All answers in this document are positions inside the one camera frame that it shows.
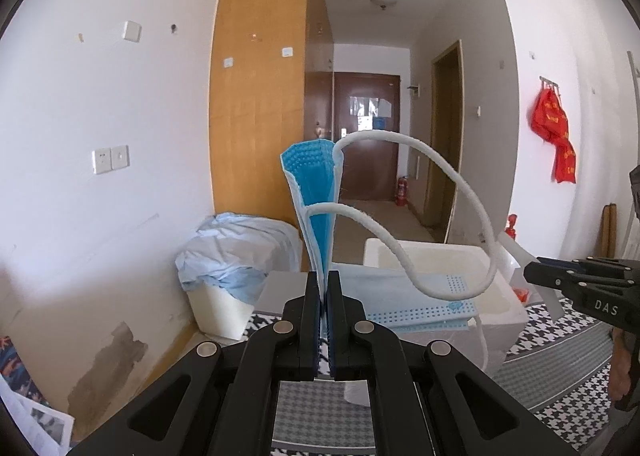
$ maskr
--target fire extinguisher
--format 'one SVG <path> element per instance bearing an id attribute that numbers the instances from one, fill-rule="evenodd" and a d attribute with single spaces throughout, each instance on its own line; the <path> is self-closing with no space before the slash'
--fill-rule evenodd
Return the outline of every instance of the fire extinguisher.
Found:
<path id="1" fill-rule="evenodd" d="M 518 219 L 518 215 L 517 214 L 509 214 L 509 217 L 507 218 L 507 223 L 508 226 L 507 228 L 504 229 L 504 231 L 507 233 L 507 235 L 512 239 L 515 240 L 516 239 L 516 220 Z"/>
<path id="2" fill-rule="evenodd" d="M 396 191 L 396 205 L 402 207 L 406 205 L 406 176 L 398 178 L 398 190 Z"/>

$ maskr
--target mask ear loop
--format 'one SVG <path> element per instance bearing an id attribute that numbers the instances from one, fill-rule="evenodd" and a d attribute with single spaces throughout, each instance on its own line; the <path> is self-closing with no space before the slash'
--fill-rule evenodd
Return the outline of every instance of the mask ear loop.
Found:
<path id="1" fill-rule="evenodd" d="M 473 191 L 473 189 L 469 186 L 469 184 L 459 175 L 452 166 L 447 163 L 446 160 L 433 148 L 427 146 L 420 140 L 412 138 L 410 136 L 406 136 L 404 134 L 400 134 L 397 132 L 391 131 L 382 131 L 382 130 L 372 130 L 372 131 L 358 131 L 351 134 L 348 134 L 345 138 L 340 139 L 334 146 L 333 157 L 334 157 L 334 175 L 335 175 L 335 195 L 337 196 L 340 191 L 340 182 L 342 181 L 342 164 L 343 164 L 343 154 L 342 149 L 352 144 L 353 142 L 357 142 L 358 140 L 383 140 L 386 142 L 395 142 L 396 144 L 404 144 L 409 147 L 413 147 L 417 149 L 428 158 L 433 160 L 433 162 L 439 166 L 443 172 L 460 188 L 460 190 L 465 194 L 465 196 L 469 199 L 471 205 L 478 213 L 480 217 L 482 232 L 484 233 L 484 237 L 486 239 L 486 244 L 489 248 L 490 253 L 490 264 L 487 274 L 480 284 L 480 287 L 476 290 L 468 290 L 462 294 L 452 294 L 446 292 L 436 292 L 433 290 L 422 289 L 417 285 L 417 273 L 415 271 L 414 264 L 411 262 L 411 259 L 408 257 L 404 248 L 398 243 L 398 241 L 386 230 L 382 225 L 377 223 L 371 217 L 366 214 L 360 212 L 357 209 L 349 207 L 347 205 L 337 204 L 337 203 L 319 203 L 315 205 L 311 205 L 305 208 L 306 216 L 313 216 L 315 214 L 325 214 L 330 213 L 334 214 L 331 219 L 331 230 L 330 237 L 332 237 L 334 233 L 334 225 L 335 225 L 335 214 L 341 214 L 346 217 L 350 217 L 351 219 L 357 221 L 365 228 L 369 229 L 370 232 L 373 232 L 383 243 L 389 248 L 398 261 L 400 265 L 406 272 L 409 280 L 412 284 L 425 295 L 428 295 L 433 298 L 453 301 L 453 300 L 465 300 L 476 297 L 481 293 L 485 292 L 487 288 L 494 281 L 495 274 L 497 272 L 497 259 L 499 256 L 497 242 L 494 237 L 494 230 L 491 226 L 491 221 L 489 219 L 488 214 L 480 198 Z M 489 353 L 488 347 L 486 344 L 486 338 L 484 336 L 484 331 L 482 330 L 482 321 L 480 319 L 480 314 L 474 317 L 476 322 L 476 327 L 478 328 L 478 335 L 480 338 L 480 343 L 482 346 L 482 370 L 485 371 L 488 365 Z"/>

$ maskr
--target trash can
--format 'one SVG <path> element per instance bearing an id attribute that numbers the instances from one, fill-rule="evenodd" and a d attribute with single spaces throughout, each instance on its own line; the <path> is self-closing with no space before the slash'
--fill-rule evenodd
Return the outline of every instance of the trash can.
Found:
<path id="1" fill-rule="evenodd" d="M 299 272 L 298 230 L 260 216 L 223 213 L 207 219 L 175 264 L 198 328 L 239 340 L 272 270 Z"/>

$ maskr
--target white foam box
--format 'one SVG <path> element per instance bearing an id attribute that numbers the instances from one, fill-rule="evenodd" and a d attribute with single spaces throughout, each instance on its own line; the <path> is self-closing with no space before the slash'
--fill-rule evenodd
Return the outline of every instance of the white foam box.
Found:
<path id="1" fill-rule="evenodd" d="M 419 273 L 461 276 L 469 288 L 478 287 L 489 268 L 489 257 L 479 246 L 407 241 L 399 243 Z M 396 256 L 377 238 L 367 240 L 363 264 L 402 270 Z M 474 303 L 480 314 L 489 348 L 486 373 L 491 376 L 500 369 L 507 351 L 515 344 L 529 317 L 500 272 L 496 274 L 491 286 L 474 298 Z M 407 333 L 400 335 L 400 338 L 424 345 L 436 339 L 446 340 L 476 366 L 482 366 L 482 348 L 473 319 L 469 321 L 469 330 Z"/>

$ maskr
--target electrical outlet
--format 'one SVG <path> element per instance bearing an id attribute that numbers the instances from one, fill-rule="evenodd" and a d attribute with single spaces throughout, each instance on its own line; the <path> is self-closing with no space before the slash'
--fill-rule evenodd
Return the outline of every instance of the electrical outlet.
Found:
<path id="1" fill-rule="evenodd" d="M 126 21 L 124 23 L 124 30 L 122 32 L 122 38 L 131 42 L 140 41 L 140 33 L 142 32 L 142 26 L 135 21 Z"/>
<path id="2" fill-rule="evenodd" d="M 111 149 L 96 149 L 92 155 L 94 157 L 94 174 L 102 174 L 112 170 Z"/>
<path id="3" fill-rule="evenodd" d="M 129 166 L 129 146 L 111 147 L 111 168 L 124 169 Z"/>

